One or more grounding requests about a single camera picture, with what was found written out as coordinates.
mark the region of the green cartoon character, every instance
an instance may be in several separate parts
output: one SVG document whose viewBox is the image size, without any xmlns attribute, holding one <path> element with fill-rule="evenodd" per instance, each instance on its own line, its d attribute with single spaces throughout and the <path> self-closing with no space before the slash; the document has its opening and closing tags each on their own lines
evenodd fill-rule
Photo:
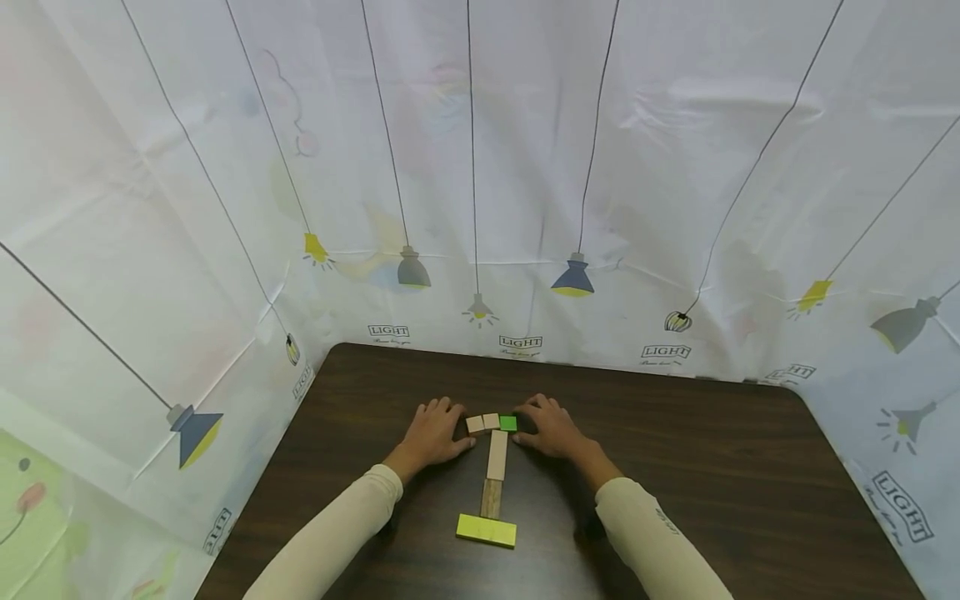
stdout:
<svg viewBox="0 0 960 600">
<path fill-rule="evenodd" d="M 60 505 L 63 470 L 0 430 L 0 598 L 72 600 L 68 566 L 85 526 Z"/>
</svg>

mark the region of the light wooden block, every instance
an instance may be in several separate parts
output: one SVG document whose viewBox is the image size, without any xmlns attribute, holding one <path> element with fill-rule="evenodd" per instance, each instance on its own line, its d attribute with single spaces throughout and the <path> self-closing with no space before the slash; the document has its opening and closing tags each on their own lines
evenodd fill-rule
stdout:
<svg viewBox="0 0 960 600">
<path fill-rule="evenodd" d="M 489 413 L 488 415 L 484 415 L 483 426 L 484 426 L 484 429 L 499 429 L 500 416 L 497 415 L 496 413 Z"/>
<path fill-rule="evenodd" d="M 487 430 L 487 427 L 484 426 L 483 417 L 477 415 L 476 417 L 467 417 L 467 434 L 470 436 L 478 436 L 484 431 Z"/>
<path fill-rule="evenodd" d="M 483 499 L 480 501 L 480 516 L 500 518 L 500 497 L 503 494 L 503 482 L 488 479 L 483 482 Z"/>
<path fill-rule="evenodd" d="M 513 548 L 516 546 L 516 525 L 480 516 L 460 515 L 457 537 Z"/>
<path fill-rule="evenodd" d="M 510 435 L 506 431 L 496 429 L 490 437 L 490 459 L 487 461 L 487 479 L 503 481 L 507 470 L 507 440 Z"/>
</svg>

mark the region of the fabric backdrop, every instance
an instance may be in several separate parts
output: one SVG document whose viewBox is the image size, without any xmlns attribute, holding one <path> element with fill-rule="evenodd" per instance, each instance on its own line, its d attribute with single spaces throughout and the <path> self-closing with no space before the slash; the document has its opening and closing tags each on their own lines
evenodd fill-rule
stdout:
<svg viewBox="0 0 960 600">
<path fill-rule="evenodd" d="M 0 4 L 0 597 L 191 597 L 343 341 L 789 386 L 953 597 L 958 21 Z"/>
</svg>

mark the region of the long-sleeve shirt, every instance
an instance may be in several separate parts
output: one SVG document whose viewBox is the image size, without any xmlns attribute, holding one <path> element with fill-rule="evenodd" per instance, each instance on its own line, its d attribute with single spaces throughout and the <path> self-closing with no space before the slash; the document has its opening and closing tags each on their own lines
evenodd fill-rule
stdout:
<svg viewBox="0 0 960 600">
<path fill-rule="evenodd" d="M 244 600 L 318 600 L 361 546 L 390 519 L 403 484 L 376 465 L 280 550 Z M 618 477 L 596 494 L 597 514 L 651 600 L 732 600 L 703 556 L 636 481 Z"/>
</svg>

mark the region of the table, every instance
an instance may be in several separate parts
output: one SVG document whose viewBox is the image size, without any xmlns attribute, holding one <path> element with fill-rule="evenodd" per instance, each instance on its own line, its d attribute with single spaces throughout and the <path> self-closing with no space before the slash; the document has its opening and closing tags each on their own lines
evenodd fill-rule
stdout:
<svg viewBox="0 0 960 600">
<path fill-rule="evenodd" d="M 789 390 L 408 349 L 332 349 L 201 588 L 240 598 L 310 518 L 383 459 L 420 402 L 509 412 L 543 392 L 703 553 L 736 600 L 922 600 L 829 443 Z M 555 461 L 512 445 L 501 519 L 516 549 L 454 537 L 478 514 L 489 436 L 405 491 L 324 598 L 645 598 L 605 540 L 578 545 L 589 506 Z"/>
</svg>

